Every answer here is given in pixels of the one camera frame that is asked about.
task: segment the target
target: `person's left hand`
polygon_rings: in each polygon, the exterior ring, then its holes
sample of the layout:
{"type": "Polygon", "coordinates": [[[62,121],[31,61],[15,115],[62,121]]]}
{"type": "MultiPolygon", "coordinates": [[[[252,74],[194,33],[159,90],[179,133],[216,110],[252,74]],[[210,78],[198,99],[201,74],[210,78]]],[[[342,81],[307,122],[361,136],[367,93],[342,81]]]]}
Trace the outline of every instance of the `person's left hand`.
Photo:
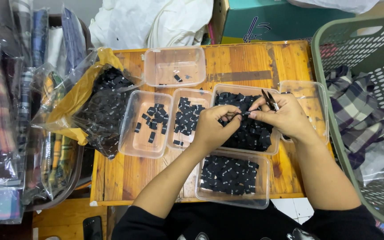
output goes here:
{"type": "Polygon", "coordinates": [[[203,110],[199,115],[195,137],[191,145],[209,153],[228,140],[241,125],[241,110],[232,105],[220,105],[203,110]],[[230,121],[223,127],[218,120],[230,121]]]}

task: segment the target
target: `laundry basket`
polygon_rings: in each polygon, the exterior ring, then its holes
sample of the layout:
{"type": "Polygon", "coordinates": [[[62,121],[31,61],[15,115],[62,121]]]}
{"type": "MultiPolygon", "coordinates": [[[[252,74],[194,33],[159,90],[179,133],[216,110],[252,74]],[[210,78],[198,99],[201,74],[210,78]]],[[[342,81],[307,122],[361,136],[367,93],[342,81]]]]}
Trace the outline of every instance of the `laundry basket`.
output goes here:
{"type": "MultiPolygon", "coordinates": [[[[376,18],[341,19],[323,25],[314,35],[312,56],[317,81],[325,87],[325,75],[330,70],[347,65],[354,73],[371,74],[377,89],[383,92],[384,15],[376,18]]],[[[378,220],[384,222],[384,180],[373,181],[366,187],[356,180],[329,99],[328,116],[334,148],[345,174],[353,183],[361,202],[378,220]]]]}

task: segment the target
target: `wooden table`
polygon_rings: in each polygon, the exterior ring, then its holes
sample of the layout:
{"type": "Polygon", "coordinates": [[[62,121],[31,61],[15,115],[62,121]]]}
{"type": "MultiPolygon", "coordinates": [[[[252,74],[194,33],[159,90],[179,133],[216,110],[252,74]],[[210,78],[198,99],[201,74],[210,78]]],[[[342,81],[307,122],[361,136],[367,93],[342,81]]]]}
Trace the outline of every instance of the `wooden table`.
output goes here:
{"type": "MultiPolygon", "coordinates": [[[[274,88],[283,80],[312,81],[311,52],[307,41],[278,41],[203,46],[206,80],[195,89],[212,91],[218,83],[274,88]]],[[[133,75],[143,69],[145,49],[115,51],[133,75]],[[138,67],[129,66],[128,61],[138,67]]],[[[175,88],[140,88],[172,95],[175,88]]],[[[96,151],[90,205],[130,205],[140,191],[170,164],[181,151],[166,149],[159,159],[118,154],[110,161],[96,151]]],[[[305,193],[293,144],[280,141],[278,154],[265,156],[271,162],[270,198],[299,198],[305,193]]],[[[195,197],[196,169],[189,175],[177,202],[199,202],[195,197]]]]}

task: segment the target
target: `scissors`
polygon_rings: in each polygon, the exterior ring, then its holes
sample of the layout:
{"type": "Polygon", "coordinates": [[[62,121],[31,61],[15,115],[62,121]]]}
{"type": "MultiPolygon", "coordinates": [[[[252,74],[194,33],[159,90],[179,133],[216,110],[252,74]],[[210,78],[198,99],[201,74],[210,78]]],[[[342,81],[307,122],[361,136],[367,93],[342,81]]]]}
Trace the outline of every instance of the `scissors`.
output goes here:
{"type": "Polygon", "coordinates": [[[274,98],[272,97],[272,95],[270,94],[270,92],[268,92],[268,94],[266,94],[264,92],[264,90],[262,89],[262,94],[263,94],[263,97],[264,99],[266,100],[266,104],[269,106],[269,108],[272,110],[272,111],[278,111],[280,108],[278,107],[278,104],[276,103],[276,101],[274,100],[274,98]]]}

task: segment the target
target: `black shirt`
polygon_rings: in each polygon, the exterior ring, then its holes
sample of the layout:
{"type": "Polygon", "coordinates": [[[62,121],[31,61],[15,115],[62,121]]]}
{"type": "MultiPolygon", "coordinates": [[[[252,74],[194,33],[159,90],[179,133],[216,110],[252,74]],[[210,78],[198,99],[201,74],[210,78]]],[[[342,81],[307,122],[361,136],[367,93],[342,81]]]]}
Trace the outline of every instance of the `black shirt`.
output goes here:
{"type": "Polygon", "coordinates": [[[174,204],[166,219],[131,206],[115,226],[112,240],[384,240],[370,212],[315,210],[300,225],[272,202],[265,210],[203,202],[174,204]]]}

